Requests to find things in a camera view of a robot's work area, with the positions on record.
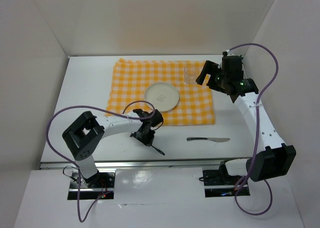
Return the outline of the silver fork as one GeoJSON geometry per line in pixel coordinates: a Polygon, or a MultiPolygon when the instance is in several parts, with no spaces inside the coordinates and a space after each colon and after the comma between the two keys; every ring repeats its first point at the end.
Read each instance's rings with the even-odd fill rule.
{"type": "Polygon", "coordinates": [[[159,154],[161,154],[162,156],[165,156],[165,155],[166,155],[162,150],[154,147],[153,145],[151,145],[151,147],[152,147],[156,152],[158,152],[159,154]]]}

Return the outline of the clear plastic cup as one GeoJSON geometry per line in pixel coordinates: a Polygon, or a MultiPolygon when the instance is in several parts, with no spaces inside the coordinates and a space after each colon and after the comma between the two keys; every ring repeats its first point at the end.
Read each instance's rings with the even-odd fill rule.
{"type": "Polygon", "coordinates": [[[183,69],[184,82],[186,84],[196,84],[196,79],[199,76],[200,70],[197,66],[187,64],[183,69]]]}

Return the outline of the cream round plate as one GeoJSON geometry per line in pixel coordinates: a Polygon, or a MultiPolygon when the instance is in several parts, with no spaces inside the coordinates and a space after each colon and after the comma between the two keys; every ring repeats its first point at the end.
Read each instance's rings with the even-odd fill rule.
{"type": "Polygon", "coordinates": [[[160,112],[172,110],[178,104],[179,99],[178,89],[166,82],[151,84],[144,92],[144,100],[151,103],[160,112]]]}

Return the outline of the yellow white checkered cloth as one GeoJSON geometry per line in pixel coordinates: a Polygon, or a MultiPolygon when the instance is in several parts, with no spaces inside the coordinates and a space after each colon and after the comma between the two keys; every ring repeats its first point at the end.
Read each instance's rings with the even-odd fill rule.
{"type": "Polygon", "coordinates": [[[206,86],[186,84],[184,68],[187,65],[202,69],[203,61],[133,61],[119,59],[112,74],[107,110],[121,113],[151,109],[143,103],[144,92],[157,82],[172,84],[179,92],[178,104],[163,112],[165,126],[214,125],[216,122],[212,93],[206,86]]]}

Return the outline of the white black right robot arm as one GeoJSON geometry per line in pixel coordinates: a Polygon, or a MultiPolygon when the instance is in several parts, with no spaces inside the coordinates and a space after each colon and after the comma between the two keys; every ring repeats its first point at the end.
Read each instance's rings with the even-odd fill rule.
{"type": "Polygon", "coordinates": [[[261,102],[261,92],[251,78],[244,78],[242,60],[228,56],[221,64],[205,61],[196,83],[227,94],[237,106],[254,139],[253,155],[241,162],[246,168],[243,181],[267,180],[288,173],[297,154],[293,145],[287,145],[278,135],[261,102]]]}

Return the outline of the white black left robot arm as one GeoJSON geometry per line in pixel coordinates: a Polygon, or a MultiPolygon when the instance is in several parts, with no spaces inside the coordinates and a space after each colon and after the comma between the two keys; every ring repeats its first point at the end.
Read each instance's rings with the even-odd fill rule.
{"type": "Polygon", "coordinates": [[[81,182],[87,187],[100,184],[100,173],[95,165],[93,152],[99,142],[109,136],[130,133],[145,146],[152,146],[156,126],[161,125],[162,114],[142,109],[118,116],[96,117],[90,111],[82,113],[62,134],[81,172],[81,182]]]}

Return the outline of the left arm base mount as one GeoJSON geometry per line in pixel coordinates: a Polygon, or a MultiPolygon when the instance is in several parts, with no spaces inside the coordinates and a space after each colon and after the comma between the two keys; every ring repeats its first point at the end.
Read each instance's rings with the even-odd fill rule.
{"type": "MultiPolygon", "coordinates": [[[[62,173],[69,178],[68,200],[77,200],[78,197],[78,177],[79,173],[73,166],[66,166],[62,173]]],[[[81,175],[80,178],[80,200],[95,200],[99,196],[102,200],[114,198],[116,170],[102,169],[99,171],[99,178],[94,184],[89,184],[81,175]]]]}

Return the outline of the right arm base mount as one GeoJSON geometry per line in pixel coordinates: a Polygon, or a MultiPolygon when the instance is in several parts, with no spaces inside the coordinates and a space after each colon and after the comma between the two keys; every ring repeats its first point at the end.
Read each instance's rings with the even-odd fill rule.
{"type": "Polygon", "coordinates": [[[235,190],[236,182],[241,175],[229,175],[224,163],[218,169],[205,169],[199,181],[204,185],[204,195],[209,197],[232,197],[238,192],[239,196],[250,196],[249,186],[246,183],[240,191],[235,190]]]}

